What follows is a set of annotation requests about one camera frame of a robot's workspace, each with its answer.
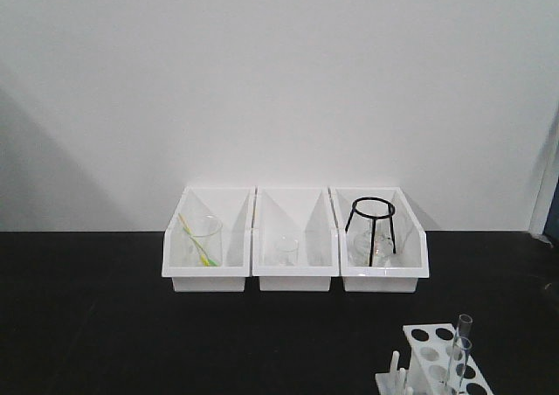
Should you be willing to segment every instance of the white plastic bin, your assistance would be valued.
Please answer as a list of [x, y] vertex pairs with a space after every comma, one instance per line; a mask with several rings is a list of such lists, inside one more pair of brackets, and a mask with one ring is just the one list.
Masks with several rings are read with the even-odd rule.
[[[399, 188], [330, 188], [336, 224], [340, 236], [340, 270], [343, 286], [348, 292], [405, 292], [416, 290], [418, 278], [429, 277], [427, 238]], [[357, 234], [354, 216], [348, 234], [345, 226], [351, 205], [361, 197], [378, 197], [390, 201], [396, 208], [394, 233], [397, 253], [389, 257], [383, 267], [356, 267], [351, 265], [353, 241]]]
[[[280, 265], [278, 244], [298, 241]], [[259, 188], [254, 212], [252, 275], [260, 290], [323, 291], [339, 275], [338, 236], [326, 188]]]
[[[242, 292], [250, 275], [254, 188], [185, 188], [165, 231], [162, 276], [173, 279], [176, 292]], [[178, 215], [187, 220], [210, 215], [222, 224], [219, 267], [189, 264], [189, 236]]]

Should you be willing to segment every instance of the black table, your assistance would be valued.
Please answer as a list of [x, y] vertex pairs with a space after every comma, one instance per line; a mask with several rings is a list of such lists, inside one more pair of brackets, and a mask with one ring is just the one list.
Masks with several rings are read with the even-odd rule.
[[176, 294], [162, 233], [0, 234], [0, 393], [376, 394], [402, 326], [474, 319], [496, 394], [559, 393], [558, 252], [521, 232], [429, 232], [415, 294]]

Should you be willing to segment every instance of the white test tube rack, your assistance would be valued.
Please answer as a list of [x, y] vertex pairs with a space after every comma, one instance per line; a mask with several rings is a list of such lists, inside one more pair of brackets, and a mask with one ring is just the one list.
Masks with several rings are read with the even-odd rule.
[[[390, 371], [375, 375], [380, 395], [443, 395], [454, 332], [450, 323], [404, 325], [411, 346], [410, 366], [408, 370], [398, 369], [400, 353], [394, 351]], [[459, 394], [493, 395], [472, 356], [468, 358]]]

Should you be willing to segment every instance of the small glass beaker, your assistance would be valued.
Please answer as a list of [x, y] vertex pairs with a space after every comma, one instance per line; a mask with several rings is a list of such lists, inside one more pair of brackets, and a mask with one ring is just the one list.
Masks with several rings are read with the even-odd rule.
[[276, 264], [280, 266], [296, 266], [299, 256], [299, 241], [291, 236], [281, 236], [273, 247]]
[[188, 218], [184, 231], [187, 267], [218, 267], [222, 265], [221, 229], [223, 224], [215, 216]]
[[[368, 229], [359, 233], [355, 236], [353, 240], [354, 251], [351, 254], [351, 258], [354, 266], [356, 267], [366, 267], [369, 265], [370, 256], [370, 241], [371, 235], [373, 233], [373, 221], [369, 220]], [[382, 222], [376, 224], [375, 240], [373, 243], [373, 267], [383, 267], [389, 260], [389, 256], [392, 255], [392, 248], [394, 243], [390, 237], [388, 231], [383, 227]]]
[[445, 394], [458, 395], [460, 393], [471, 350], [472, 342], [465, 336], [458, 336], [454, 339], [444, 382]]

